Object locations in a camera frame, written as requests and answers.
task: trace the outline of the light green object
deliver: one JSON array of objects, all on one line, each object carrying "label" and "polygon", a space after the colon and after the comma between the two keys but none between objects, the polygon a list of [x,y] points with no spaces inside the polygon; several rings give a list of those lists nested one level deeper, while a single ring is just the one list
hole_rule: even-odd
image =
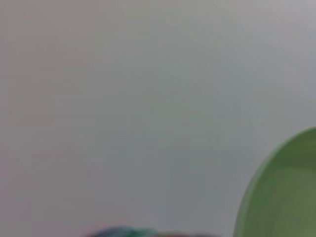
[{"label": "light green object", "polygon": [[316,237],[316,128],[261,165],[244,194],[234,237]]}]

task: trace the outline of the gray wall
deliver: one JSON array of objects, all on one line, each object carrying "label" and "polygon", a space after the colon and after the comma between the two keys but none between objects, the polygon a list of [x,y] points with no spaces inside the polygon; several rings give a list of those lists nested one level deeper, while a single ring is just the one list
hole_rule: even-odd
[{"label": "gray wall", "polygon": [[108,225],[231,237],[316,121],[312,0],[2,0],[0,235]]}]

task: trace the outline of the green bowl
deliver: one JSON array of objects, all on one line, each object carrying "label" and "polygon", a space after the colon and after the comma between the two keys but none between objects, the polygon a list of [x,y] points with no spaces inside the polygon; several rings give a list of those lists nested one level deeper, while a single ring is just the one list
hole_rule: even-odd
[{"label": "green bowl", "polygon": [[281,145],[260,166],[234,237],[316,237],[316,128]]}]

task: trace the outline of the green rim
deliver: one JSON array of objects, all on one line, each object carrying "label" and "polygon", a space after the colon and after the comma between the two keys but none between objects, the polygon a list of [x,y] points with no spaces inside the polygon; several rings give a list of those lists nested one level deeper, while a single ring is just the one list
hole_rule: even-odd
[{"label": "green rim", "polygon": [[[305,164],[304,167],[311,167],[311,169],[309,169],[308,171],[303,168],[296,169],[296,167],[303,167],[301,164]],[[284,170],[284,168],[288,168],[287,175],[276,176],[276,174],[280,170]],[[282,194],[282,192],[287,192],[286,195],[288,195],[288,193],[291,193],[290,190],[292,191],[294,188],[297,189],[297,187],[304,186],[303,183],[299,185],[296,184],[296,186],[292,185],[292,183],[288,183],[293,182],[293,180],[295,180],[295,177],[297,177],[297,180],[302,182],[303,180],[310,180],[302,178],[301,174],[302,172],[311,173],[311,171],[316,175],[316,127],[307,129],[294,136],[287,142],[278,146],[278,148],[275,149],[275,151],[272,152],[272,154],[261,164],[255,175],[253,176],[252,180],[250,181],[248,188],[243,196],[235,223],[234,237],[264,237],[268,235],[267,233],[269,233],[269,237],[283,237],[285,234],[287,234],[287,237],[292,236],[292,220],[279,220],[278,218],[284,219],[284,213],[285,211],[287,211],[288,216],[292,215],[291,218],[301,219],[301,216],[304,213],[299,213],[299,215],[296,216],[295,212],[299,210],[299,207],[301,205],[300,203],[304,202],[303,196],[302,198],[298,196],[296,197],[296,199],[292,198],[290,203],[291,205],[293,205],[294,203],[294,207],[291,208],[291,210],[285,211],[284,209],[288,208],[288,206],[284,207],[282,209],[282,215],[279,214],[279,212],[281,212],[280,210],[279,212],[276,212],[275,209],[280,209],[280,206],[282,206],[284,202],[288,199],[288,197],[286,197],[287,199],[281,199],[281,197],[285,197],[284,193]],[[278,177],[278,179],[272,181],[272,177]],[[299,228],[306,229],[308,227],[299,226],[298,229]]]}]

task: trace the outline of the plain background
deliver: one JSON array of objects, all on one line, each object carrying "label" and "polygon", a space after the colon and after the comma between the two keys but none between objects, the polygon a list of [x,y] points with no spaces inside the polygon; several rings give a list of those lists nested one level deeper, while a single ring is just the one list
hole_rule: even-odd
[{"label": "plain background", "polygon": [[316,123],[314,0],[1,0],[0,235],[231,237]]}]

